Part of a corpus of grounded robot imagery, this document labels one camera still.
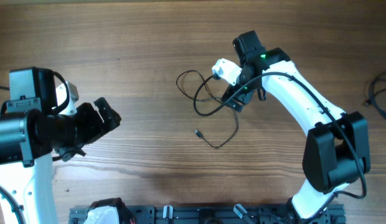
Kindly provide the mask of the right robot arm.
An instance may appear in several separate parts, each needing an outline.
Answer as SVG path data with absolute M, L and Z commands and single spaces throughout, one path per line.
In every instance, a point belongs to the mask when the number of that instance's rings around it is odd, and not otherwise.
M 254 94 L 261 101 L 273 95 L 306 135 L 304 184 L 286 204 L 261 206 L 257 223 L 344 223 L 343 206 L 333 200 L 344 195 L 349 184 L 364 182 L 370 170 L 366 119 L 329 102 L 283 50 L 267 50 L 254 31 L 239 35 L 232 44 L 238 62 L 221 58 L 212 69 L 228 83 L 222 104 L 238 113 Z

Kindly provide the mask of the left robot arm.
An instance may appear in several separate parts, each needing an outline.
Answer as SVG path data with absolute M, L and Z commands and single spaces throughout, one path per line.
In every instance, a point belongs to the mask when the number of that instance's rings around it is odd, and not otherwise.
M 47 68 L 9 73 L 0 110 L 0 206 L 6 223 L 57 223 L 53 163 L 84 156 L 121 122 L 103 98 L 75 106 L 75 87 Z

